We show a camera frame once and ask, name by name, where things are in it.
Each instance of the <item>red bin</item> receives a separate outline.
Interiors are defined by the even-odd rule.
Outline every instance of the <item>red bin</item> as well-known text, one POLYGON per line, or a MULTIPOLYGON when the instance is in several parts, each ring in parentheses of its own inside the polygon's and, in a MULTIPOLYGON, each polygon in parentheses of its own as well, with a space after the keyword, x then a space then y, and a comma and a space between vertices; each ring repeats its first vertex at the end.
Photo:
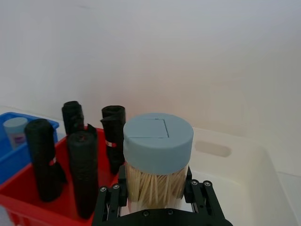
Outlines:
MULTIPOLYGON (((100 186, 117 183, 110 173, 102 129, 98 133, 98 178, 100 186)), ((66 173, 68 183, 59 198, 52 202, 39 199, 32 165, 29 164, 0 187, 3 205, 15 225, 21 226, 91 226, 92 218, 84 220, 76 212, 73 185, 69 170, 66 138, 55 145, 56 159, 66 173)))

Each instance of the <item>blue plastic container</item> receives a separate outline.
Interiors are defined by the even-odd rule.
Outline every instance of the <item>blue plastic container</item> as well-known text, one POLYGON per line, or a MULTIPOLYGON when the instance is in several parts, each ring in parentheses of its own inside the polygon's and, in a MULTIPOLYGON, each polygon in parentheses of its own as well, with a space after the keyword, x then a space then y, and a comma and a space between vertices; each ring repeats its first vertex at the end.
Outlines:
MULTIPOLYGON (((34 119, 39 118, 15 112, 7 112, 0 115, 0 185, 31 162, 27 143, 24 143, 17 147, 15 150, 13 150, 9 142, 9 138, 4 130, 3 123, 6 120, 15 117, 24 117, 27 118, 28 121, 32 121, 34 119)), ((59 127, 59 123, 52 120, 48 121, 54 129, 53 138, 56 143, 56 129, 59 127)))

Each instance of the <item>rolled black fabric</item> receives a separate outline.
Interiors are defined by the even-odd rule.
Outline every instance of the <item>rolled black fabric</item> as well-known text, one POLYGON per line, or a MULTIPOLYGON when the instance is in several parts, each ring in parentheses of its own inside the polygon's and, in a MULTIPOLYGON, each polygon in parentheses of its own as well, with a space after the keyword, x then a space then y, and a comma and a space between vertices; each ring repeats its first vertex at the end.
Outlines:
POLYGON ((97 134, 92 128, 67 138, 76 208, 84 219, 93 213, 98 195, 97 134))
POLYGON ((117 174, 124 163, 123 127, 126 123, 126 110, 122 106, 112 105, 102 109, 103 130, 106 140, 107 156, 111 173, 117 174))
POLYGON ((66 134, 84 129, 84 115, 81 105, 77 101, 69 101, 62 107, 66 134))
POLYGON ((26 125, 24 132, 40 199, 50 202, 60 196, 66 182, 62 167, 55 161, 54 129, 46 119, 36 119, 26 125))

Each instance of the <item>toothpick container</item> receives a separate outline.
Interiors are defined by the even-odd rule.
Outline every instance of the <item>toothpick container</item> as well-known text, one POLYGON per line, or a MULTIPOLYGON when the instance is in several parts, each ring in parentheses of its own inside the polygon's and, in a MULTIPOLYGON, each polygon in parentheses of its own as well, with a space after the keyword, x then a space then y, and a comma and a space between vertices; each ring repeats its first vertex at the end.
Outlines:
POLYGON ((143 114, 125 124, 130 212, 179 207, 192 139, 190 124, 170 114, 143 114))

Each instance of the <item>light blue lid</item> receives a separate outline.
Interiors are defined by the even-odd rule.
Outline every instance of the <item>light blue lid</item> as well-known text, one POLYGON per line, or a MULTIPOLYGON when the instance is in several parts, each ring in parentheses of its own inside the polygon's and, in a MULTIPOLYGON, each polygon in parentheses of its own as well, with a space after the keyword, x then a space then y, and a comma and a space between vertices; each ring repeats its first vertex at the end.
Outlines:
POLYGON ((123 132, 124 157, 141 172, 167 175, 181 170, 190 160, 193 129, 177 116, 142 114, 129 120, 123 132))
POLYGON ((24 117, 15 117, 9 120, 6 120, 3 123, 4 129, 8 134, 14 133, 24 133, 25 126, 27 125, 28 120, 24 117))

